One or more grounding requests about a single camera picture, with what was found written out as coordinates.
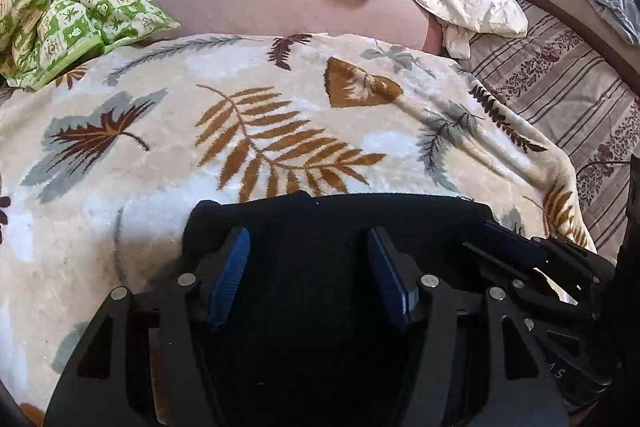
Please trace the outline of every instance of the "black cloth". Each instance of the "black cloth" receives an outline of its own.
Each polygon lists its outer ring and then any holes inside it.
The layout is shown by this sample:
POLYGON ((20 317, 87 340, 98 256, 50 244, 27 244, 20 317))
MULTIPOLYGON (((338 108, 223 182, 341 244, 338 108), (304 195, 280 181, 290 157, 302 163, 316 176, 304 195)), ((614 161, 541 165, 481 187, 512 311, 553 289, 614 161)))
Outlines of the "black cloth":
POLYGON ((455 245, 491 210, 460 198, 304 192, 244 204, 201 201, 184 232, 183 270, 246 227, 251 254, 228 324, 202 333, 226 421, 237 426, 389 425, 420 332, 388 322, 366 232, 384 227, 420 269, 483 291, 455 245))

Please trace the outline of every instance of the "mint green cloth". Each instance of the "mint green cloth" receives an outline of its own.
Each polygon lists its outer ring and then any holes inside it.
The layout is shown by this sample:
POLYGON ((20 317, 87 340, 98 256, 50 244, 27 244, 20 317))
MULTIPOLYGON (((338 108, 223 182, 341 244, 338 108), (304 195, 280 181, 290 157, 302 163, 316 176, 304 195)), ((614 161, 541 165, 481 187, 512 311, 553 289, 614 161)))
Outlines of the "mint green cloth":
POLYGON ((0 0, 0 74, 40 89, 78 61, 177 26, 152 0, 0 0))

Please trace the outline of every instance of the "crumpled gray cloth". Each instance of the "crumpled gray cloth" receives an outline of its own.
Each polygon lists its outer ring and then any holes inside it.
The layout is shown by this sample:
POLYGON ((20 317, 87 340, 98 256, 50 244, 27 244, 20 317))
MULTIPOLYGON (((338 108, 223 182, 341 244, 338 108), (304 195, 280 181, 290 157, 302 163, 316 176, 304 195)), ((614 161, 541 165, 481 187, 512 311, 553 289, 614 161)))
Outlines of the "crumpled gray cloth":
POLYGON ((640 46, 640 12, 634 0, 587 0, 622 39, 640 46))

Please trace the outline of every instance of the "metal pin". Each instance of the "metal pin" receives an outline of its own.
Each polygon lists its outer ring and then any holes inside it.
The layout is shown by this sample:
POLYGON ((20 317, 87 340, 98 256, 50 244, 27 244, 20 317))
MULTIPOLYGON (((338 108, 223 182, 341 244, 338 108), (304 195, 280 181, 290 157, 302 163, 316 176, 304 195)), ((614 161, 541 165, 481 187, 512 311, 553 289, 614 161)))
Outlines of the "metal pin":
POLYGON ((111 298, 114 301, 119 301, 120 299, 124 299, 127 296, 127 289, 124 286, 118 286, 111 290, 111 298))
POLYGON ((420 277, 420 282, 429 288, 435 288, 440 283, 440 279, 428 273, 420 277))
POLYGON ((196 282, 196 276, 193 273, 183 273, 178 277, 180 286, 191 286, 194 282, 196 282))
POLYGON ((491 295, 497 301, 501 301, 505 298, 506 293, 502 288, 498 288, 498 286, 494 286, 489 290, 489 295, 491 295))

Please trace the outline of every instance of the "gray cloth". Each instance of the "gray cloth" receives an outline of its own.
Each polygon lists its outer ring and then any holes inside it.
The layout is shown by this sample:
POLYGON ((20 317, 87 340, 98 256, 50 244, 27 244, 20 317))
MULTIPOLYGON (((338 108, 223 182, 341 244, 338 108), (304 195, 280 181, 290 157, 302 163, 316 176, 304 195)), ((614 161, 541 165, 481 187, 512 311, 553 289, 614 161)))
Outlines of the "gray cloth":
POLYGON ((587 1, 625 42, 640 45, 640 12, 634 0, 587 1))

